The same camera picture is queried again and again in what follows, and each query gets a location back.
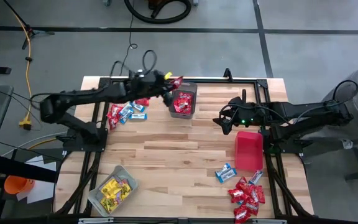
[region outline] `yellow extension cord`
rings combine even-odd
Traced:
[[[51,141],[54,141],[54,140],[57,140],[57,138],[47,139],[47,140],[44,140],[42,142],[35,143],[34,145],[28,147],[27,150],[31,150],[31,149],[33,149],[33,148],[35,148],[35,147],[37,147],[37,146],[39,146],[41,144],[45,144],[45,143],[48,143],[48,142],[51,142]]]
[[[20,26],[22,27],[22,29],[24,31],[25,37],[27,39],[27,43],[29,45],[29,58],[31,58],[31,41],[30,41],[30,37],[27,34],[27,31],[25,30],[25,27],[24,27],[22,21],[20,21],[20,19],[15,14],[13,14],[13,15],[16,17],[17,21],[20,23]],[[29,81],[29,68],[30,68],[30,61],[28,60],[27,61],[27,68],[25,69],[25,79],[27,81],[27,87],[29,89],[29,95],[30,95],[30,98],[31,98],[32,94],[31,94],[31,87],[30,87],[30,81]],[[29,103],[29,109],[28,109],[28,112],[27,112],[26,116],[24,117],[24,119],[21,122],[19,122],[20,127],[23,127],[25,124],[27,124],[27,125],[29,125],[31,127],[30,111],[31,111],[31,102]]]

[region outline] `concrete floor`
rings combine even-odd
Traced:
[[[150,14],[143,1],[136,1],[140,12]],[[118,0],[112,0],[110,7],[92,0],[10,2],[33,26],[129,27],[131,21]],[[265,29],[358,30],[356,0],[259,0],[259,6]],[[161,17],[182,9],[181,4],[171,3]],[[18,26],[2,1],[0,25]],[[153,26],[135,19],[133,27],[256,29],[257,23],[252,0],[200,0],[199,7],[180,22]],[[33,92],[79,89],[83,76],[107,75],[111,63],[124,58],[128,37],[125,32],[57,32],[37,37],[32,42],[30,68]],[[0,31],[0,66],[12,68],[10,75],[0,75],[0,85],[12,85],[17,93],[28,95],[23,40],[22,32]],[[291,103],[319,101],[358,68],[358,35],[267,34],[266,41],[273,76],[285,79]],[[220,77],[229,67],[236,77],[266,77],[258,34],[136,32],[132,42],[139,45],[127,59],[133,69],[141,67],[145,50],[153,49],[158,55],[157,68],[177,75]],[[25,109],[12,101],[0,141],[19,145],[65,129],[43,124],[41,131],[20,130],[17,124],[24,114]],[[0,145],[0,154],[7,150]],[[351,151],[318,156],[306,171],[317,215],[358,221],[358,180],[343,179],[358,171]]]

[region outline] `white paper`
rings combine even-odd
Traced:
[[[35,166],[42,166],[44,164],[44,159],[42,156],[34,157],[26,162],[27,164],[35,165]],[[16,194],[17,200],[20,201],[23,198],[27,197],[30,192],[19,192]]]
[[[35,158],[32,158],[26,163],[33,166],[38,166],[45,169],[56,171],[56,162],[44,164],[44,159],[42,156],[37,156]],[[27,203],[33,203],[33,202],[38,202],[40,200],[52,198],[54,184],[55,183],[35,180],[34,187],[31,189],[31,191],[17,194],[17,199],[21,200],[27,197]]]

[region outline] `gray plastic bin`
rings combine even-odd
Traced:
[[[117,206],[115,210],[117,210],[125,201],[128,200],[129,197],[135,192],[138,187],[136,180],[128,173],[127,170],[123,166],[117,165],[114,168],[114,171],[95,189],[91,190],[88,195],[88,200],[92,203],[93,207],[99,212],[100,215],[104,217],[110,216],[115,210],[111,213],[108,213],[106,209],[100,204],[100,200],[104,198],[103,193],[100,191],[101,187],[104,186],[113,176],[118,177],[120,179],[127,179],[128,184],[131,187],[130,194]]]
[[[171,117],[172,118],[191,119],[193,117],[194,112],[196,111],[197,84],[183,82],[179,86],[179,88],[177,88],[176,90],[174,90],[172,92],[173,100],[176,99],[176,97],[178,96],[178,94],[180,92],[193,94],[193,98],[191,99],[191,114],[177,113],[175,110],[175,107],[173,105],[173,101],[172,101],[172,104],[169,106],[169,112],[171,113]]]

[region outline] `black floor stripe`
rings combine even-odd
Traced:
[[[115,28],[115,27],[33,27],[34,30],[50,32],[172,32],[172,33],[225,33],[257,34],[258,29],[215,28]],[[22,31],[22,27],[0,26],[0,31]]]
[[[265,29],[266,34],[358,35],[358,30]]]
[[[258,26],[260,47],[262,48],[262,56],[263,56],[264,64],[265,64],[266,76],[267,76],[267,78],[273,78],[273,70],[272,70],[272,65],[270,63],[269,52],[267,50],[264,24],[262,22],[262,16],[260,15],[259,3],[258,3],[258,0],[252,0],[252,2],[254,3],[256,24]]]
[[[258,34],[260,29],[225,28],[117,28],[117,27],[33,27],[36,30],[52,32],[187,32],[187,33],[226,33]],[[0,26],[0,31],[22,31],[19,26]],[[265,34],[308,34],[308,35],[358,35],[358,30],[319,30],[319,29],[262,29]]]

